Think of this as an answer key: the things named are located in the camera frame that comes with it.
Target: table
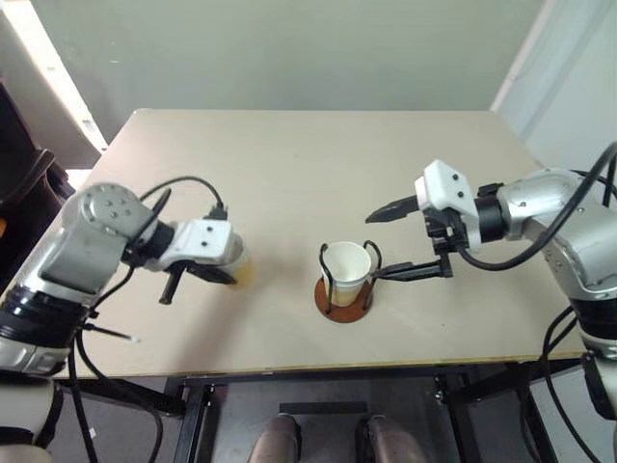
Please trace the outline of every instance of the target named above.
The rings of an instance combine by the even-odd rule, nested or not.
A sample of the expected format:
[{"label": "table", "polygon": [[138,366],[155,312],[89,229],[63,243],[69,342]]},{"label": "table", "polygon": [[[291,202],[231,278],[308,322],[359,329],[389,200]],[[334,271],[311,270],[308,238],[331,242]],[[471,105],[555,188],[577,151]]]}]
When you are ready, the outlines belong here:
[{"label": "table", "polygon": [[[230,289],[185,276],[166,307],[157,302],[166,276],[137,271],[101,306],[97,324],[142,342],[88,333],[92,359],[112,376],[193,375],[214,384],[216,375],[314,376],[535,358],[550,321],[567,306],[541,258],[491,273],[454,256],[452,279],[378,282],[370,313],[353,324],[333,323],[314,307],[324,242],[371,239],[385,264],[434,259],[419,215],[389,224],[363,219],[413,194],[414,179],[435,158],[464,172],[473,188],[538,168],[498,116],[485,111],[135,112],[88,184],[114,181],[139,194],[170,177],[210,180],[249,246],[256,280]],[[190,219],[211,205],[199,185],[178,185],[161,216]],[[493,243],[480,257],[504,260],[527,245]],[[570,336],[556,356],[581,350]],[[81,364],[78,371],[89,376]],[[205,383],[189,395],[192,435],[199,435],[209,396]]]}]

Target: gray wall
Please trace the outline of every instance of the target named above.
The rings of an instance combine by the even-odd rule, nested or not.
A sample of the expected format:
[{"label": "gray wall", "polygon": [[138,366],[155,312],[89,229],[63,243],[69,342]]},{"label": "gray wall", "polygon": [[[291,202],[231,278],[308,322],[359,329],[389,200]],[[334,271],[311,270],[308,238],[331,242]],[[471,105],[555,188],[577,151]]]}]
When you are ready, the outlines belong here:
[{"label": "gray wall", "polygon": [[35,0],[110,141],[138,108],[488,109],[541,0]]},{"label": "gray wall", "polygon": [[92,167],[99,157],[98,150],[40,75],[4,16],[1,5],[0,80],[6,85],[35,143],[52,150],[65,169]]}]

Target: metal table frame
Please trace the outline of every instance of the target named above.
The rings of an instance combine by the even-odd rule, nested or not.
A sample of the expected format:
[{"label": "metal table frame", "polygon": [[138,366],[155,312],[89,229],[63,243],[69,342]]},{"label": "metal table frame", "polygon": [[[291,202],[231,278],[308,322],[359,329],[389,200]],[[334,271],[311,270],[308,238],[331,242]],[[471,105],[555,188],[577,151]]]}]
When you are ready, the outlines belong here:
[{"label": "metal table frame", "polygon": [[[120,380],[162,414],[183,418],[175,451],[174,463],[208,462],[213,456],[216,431],[227,385],[260,381],[340,381],[358,379],[432,377],[435,397],[446,407],[452,425],[456,447],[463,463],[481,463],[482,456],[469,416],[469,405],[507,391],[514,390],[519,399],[528,393],[528,378],[538,379],[541,372],[531,371],[533,362],[502,364],[504,370],[480,378],[478,365],[416,366],[383,368],[337,368],[319,370],[266,371],[249,374],[222,374],[172,377],[167,380],[164,393]],[[557,373],[580,365],[579,359],[552,360],[551,372]],[[67,386],[66,380],[59,381]],[[131,399],[119,395],[97,380],[82,379],[80,387],[85,396],[106,402],[134,406]],[[557,463],[550,437],[533,395],[529,394],[525,420],[537,452],[543,462]]]}]

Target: robotic arm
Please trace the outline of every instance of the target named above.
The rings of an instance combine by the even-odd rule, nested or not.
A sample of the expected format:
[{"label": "robotic arm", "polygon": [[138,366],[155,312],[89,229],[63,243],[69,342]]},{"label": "robotic arm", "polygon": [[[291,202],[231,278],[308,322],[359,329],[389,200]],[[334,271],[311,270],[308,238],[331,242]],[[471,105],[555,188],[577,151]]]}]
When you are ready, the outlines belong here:
[{"label": "robotic arm", "polygon": [[[546,169],[509,185],[494,183],[471,193],[465,176],[441,160],[429,165],[416,181],[416,196],[390,203],[367,219],[389,222],[420,210],[427,224],[438,262],[457,252],[468,253],[482,243],[499,239],[538,242],[562,213],[584,177],[561,169]],[[616,419],[617,410],[617,215],[586,196],[568,220],[541,249],[550,271],[570,299],[580,335],[589,353],[583,356],[588,390],[598,413]],[[430,262],[430,276],[451,277],[449,264]],[[411,262],[384,267],[378,278],[410,281],[418,278]],[[505,270],[485,264],[487,270]]]},{"label": "robotic arm", "polygon": [[171,304],[184,271],[235,283],[221,266],[238,257],[242,240],[222,203],[203,219],[170,224],[158,220],[162,205],[152,210],[117,184],[91,186],[65,204],[60,232],[20,270],[0,304],[0,445],[12,436],[19,444],[39,438],[53,408],[54,388],[44,377],[64,367],[76,333],[97,316],[97,302],[120,262],[131,272],[143,266],[169,273],[162,304]]}]

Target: brown disc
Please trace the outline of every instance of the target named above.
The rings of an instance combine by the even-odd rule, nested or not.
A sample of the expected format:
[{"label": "brown disc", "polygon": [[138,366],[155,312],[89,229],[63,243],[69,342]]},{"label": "brown disc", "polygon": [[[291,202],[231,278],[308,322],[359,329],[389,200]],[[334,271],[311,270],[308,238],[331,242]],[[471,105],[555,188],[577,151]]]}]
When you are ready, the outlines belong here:
[{"label": "brown disc", "polygon": [[358,297],[351,305],[347,307],[339,307],[332,304],[332,309],[330,313],[328,313],[328,293],[326,292],[326,288],[324,286],[324,279],[320,278],[317,281],[317,285],[315,285],[315,304],[317,304],[319,312],[324,314],[324,316],[328,317],[331,321],[336,321],[338,323],[351,323],[353,321],[360,320],[370,310],[372,300],[369,300],[366,309],[364,308],[364,300],[366,299],[366,296],[369,295],[369,290],[370,284],[366,282],[362,287],[360,294],[358,294]]}]

